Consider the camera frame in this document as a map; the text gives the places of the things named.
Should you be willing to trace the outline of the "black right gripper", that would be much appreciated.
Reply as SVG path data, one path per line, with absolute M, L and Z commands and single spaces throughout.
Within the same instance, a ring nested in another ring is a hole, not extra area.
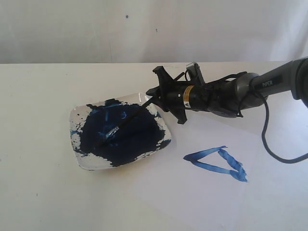
M 187 121 L 185 110 L 209 111 L 214 88 L 189 81 L 174 82 L 163 66 L 157 66 L 153 72 L 158 77 L 157 97 L 160 107 L 165 112 L 171 112 L 178 124 L 183 125 Z

